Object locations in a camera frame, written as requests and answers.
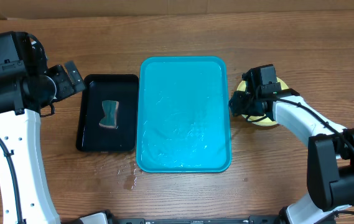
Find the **yellow-rimmed plate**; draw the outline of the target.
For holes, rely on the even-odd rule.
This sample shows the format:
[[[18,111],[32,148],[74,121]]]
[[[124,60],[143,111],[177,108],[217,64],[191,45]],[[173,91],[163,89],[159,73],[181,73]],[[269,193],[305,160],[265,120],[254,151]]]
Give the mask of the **yellow-rimmed plate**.
[[[288,89],[288,86],[286,85],[286,83],[283,80],[281,80],[280,78],[277,78],[277,81],[281,84],[281,88],[283,90]],[[238,91],[245,91],[245,89],[246,89],[246,82],[244,80],[242,80],[239,83],[239,85],[237,87],[237,90]],[[258,125],[258,126],[267,126],[267,127],[269,127],[269,126],[278,125],[277,122],[271,121],[269,118],[264,118],[261,121],[255,122],[255,120],[260,119],[260,118],[262,118],[262,116],[251,116],[250,118],[248,118],[248,121],[252,121],[253,124]]]

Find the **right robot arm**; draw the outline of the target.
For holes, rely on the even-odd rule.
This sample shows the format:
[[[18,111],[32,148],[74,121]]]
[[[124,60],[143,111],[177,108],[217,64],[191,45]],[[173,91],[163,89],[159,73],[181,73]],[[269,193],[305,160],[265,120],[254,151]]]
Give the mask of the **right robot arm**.
[[[354,128],[325,118],[291,88],[267,95],[235,91],[229,107],[233,116],[268,117],[308,148],[308,193],[271,223],[335,223],[339,215],[354,215]]]

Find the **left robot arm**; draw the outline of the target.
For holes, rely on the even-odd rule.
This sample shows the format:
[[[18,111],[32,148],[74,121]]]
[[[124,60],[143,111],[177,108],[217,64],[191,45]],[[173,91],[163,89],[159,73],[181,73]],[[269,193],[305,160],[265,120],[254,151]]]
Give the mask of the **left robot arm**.
[[[4,223],[60,223],[40,148],[41,109],[85,89],[72,61],[33,71],[20,61],[0,76],[0,191]]]

